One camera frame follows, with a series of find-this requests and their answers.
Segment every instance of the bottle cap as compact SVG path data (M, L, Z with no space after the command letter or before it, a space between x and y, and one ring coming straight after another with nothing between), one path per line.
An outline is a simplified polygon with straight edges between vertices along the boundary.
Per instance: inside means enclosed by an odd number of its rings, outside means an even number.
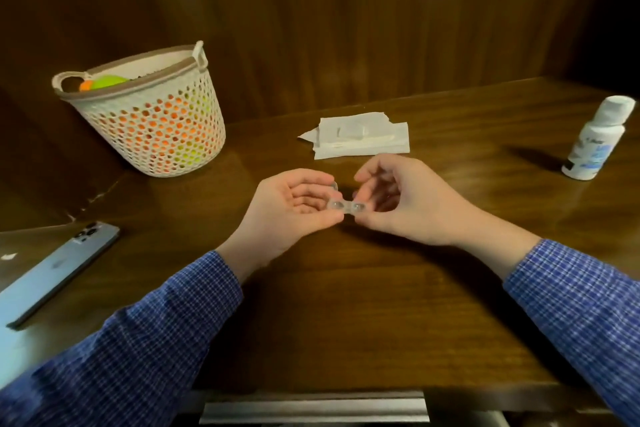
M613 95L603 100L593 117L597 125L622 125L634 109L636 100L628 96Z

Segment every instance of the hand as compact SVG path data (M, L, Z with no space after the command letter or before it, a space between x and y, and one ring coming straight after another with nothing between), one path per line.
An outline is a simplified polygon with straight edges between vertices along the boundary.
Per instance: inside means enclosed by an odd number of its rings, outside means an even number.
M479 212L414 158L379 154L354 179L362 183L354 201L367 205L366 211L356 214L357 223L426 245L456 245Z
M300 238L344 219L327 210L329 199L342 199L331 187L333 176L295 169L260 182L237 230L220 245L220 253L240 282L286 252Z
M540 237L469 203L417 159L372 157L356 173L354 201L367 205L355 220L373 230L426 245L455 245L506 278Z

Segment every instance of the perforated basket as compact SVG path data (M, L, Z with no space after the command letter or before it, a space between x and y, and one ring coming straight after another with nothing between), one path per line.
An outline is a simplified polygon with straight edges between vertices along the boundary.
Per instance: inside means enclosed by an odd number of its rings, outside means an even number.
M207 71L202 41L120 59L84 73L53 77L56 94L137 169L156 177L185 174L207 164L225 143L225 125ZM95 80L117 75L131 81L65 92L71 76Z

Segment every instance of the white bottle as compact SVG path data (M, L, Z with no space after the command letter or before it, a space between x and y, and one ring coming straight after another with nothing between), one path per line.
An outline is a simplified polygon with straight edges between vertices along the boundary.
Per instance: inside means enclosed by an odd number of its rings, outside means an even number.
M615 95L605 98L593 120L582 127L571 154L562 166L562 172L581 181L595 178L625 133L622 124L631 115L635 104L636 100L628 96Z

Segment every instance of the white napkin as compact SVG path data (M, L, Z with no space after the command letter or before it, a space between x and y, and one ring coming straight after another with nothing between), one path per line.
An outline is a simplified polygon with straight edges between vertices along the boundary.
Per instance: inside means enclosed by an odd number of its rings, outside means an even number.
M313 142L316 160L343 155L409 152L407 123L391 123L382 112L321 118L318 127L299 138Z

